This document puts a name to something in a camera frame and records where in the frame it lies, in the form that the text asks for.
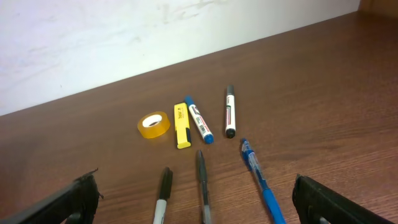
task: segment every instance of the marker label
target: marker label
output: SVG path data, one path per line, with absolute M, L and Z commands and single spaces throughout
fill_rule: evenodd
M 234 95 L 228 95 L 226 96 L 226 127 L 225 130 L 228 130 L 230 128 L 236 129 L 235 125 L 235 96 Z
M 199 112 L 198 108 L 195 105 L 190 105 L 188 107 L 188 109 L 191 112 L 193 120 L 195 121 L 195 123 L 200 131 L 201 136 L 204 138 L 208 134 L 213 135 L 211 133 L 211 131 L 209 130 L 209 127 L 203 120 L 203 118 L 200 116 L 200 112 Z

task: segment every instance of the stationery item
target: stationery item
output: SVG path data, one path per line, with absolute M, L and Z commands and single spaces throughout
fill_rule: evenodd
M 190 147 L 192 142 L 186 103 L 177 103 L 174 105 L 174 123 L 175 135 L 177 137 L 177 149 Z
M 233 138 L 236 132 L 235 125 L 235 95 L 234 86 L 228 85 L 226 88 L 226 114 L 225 114 L 225 135 L 227 138 Z
M 275 221 L 275 224 L 285 224 L 284 216 L 279 208 L 278 202 L 272 193 L 272 190 L 268 187 L 267 182 L 262 175 L 260 165 L 257 161 L 257 157 L 254 151 L 251 149 L 248 140 L 242 139 L 242 155 L 249 170 L 253 172 L 264 197 L 264 201 Z
M 185 97 L 185 102 L 187 103 L 189 112 L 191 112 L 192 118 L 197 125 L 199 132 L 206 144 L 211 144 L 214 142 L 213 134 L 211 133 L 209 127 L 205 123 L 205 120 L 199 113 L 197 106 L 193 103 L 191 96 Z
M 163 224 L 166 212 L 167 199 L 172 191 L 173 172 L 166 167 L 163 171 L 163 179 L 160 185 L 159 199 L 156 201 L 155 218 L 153 224 Z
M 202 202 L 202 223 L 203 224 L 211 224 L 211 215 L 210 215 L 210 203 L 209 203 L 209 191 L 207 189 L 207 173 L 206 173 L 206 165 L 205 158 L 203 158 L 203 154 L 201 150 L 197 152 L 197 166 L 198 166 L 198 178 L 201 192 L 201 202 Z
M 157 111 L 141 118 L 137 124 L 142 137 L 146 139 L 156 138 L 166 133 L 170 127 L 170 121 L 166 113 Z

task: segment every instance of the gray pen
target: gray pen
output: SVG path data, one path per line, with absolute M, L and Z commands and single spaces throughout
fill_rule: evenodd
M 201 150 L 198 150 L 197 166 L 198 166 L 198 178 L 199 178 L 199 184 L 200 184 L 200 191 L 201 191 L 201 196 L 202 196 L 202 199 L 201 199 L 202 223 L 203 224 L 211 224 L 209 191 L 207 189 L 206 165 L 205 165 L 205 158 L 203 158 L 203 154 L 201 153 Z

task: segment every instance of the blue marker cap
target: blue marker cap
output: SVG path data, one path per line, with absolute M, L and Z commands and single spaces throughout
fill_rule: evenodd
M 192 99 L 191 96 L 186 96 L 184 100 L 185 100 L 185 103 L 187 104 L 188 107 L 191 106 L 191 105 L 194 105 L 193 99 Z
M 203 140 L 205 140 L 205 143 L 206 143 L 206 144 L 211 144 L 211 143 L 214 142 L 214 138 L 213 138 L 213 135 L 212 135 L 212 134 L 207 134 L 207 135 L 203 138 Z

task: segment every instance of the yellow tape roll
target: yellow tape roll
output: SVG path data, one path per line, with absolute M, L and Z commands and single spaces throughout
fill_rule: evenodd
M 169 130 L 170 121 L 166 113 L 156 111 L 141 118 L 137 124 L 139 132 L 146 139 L 156 138 Z

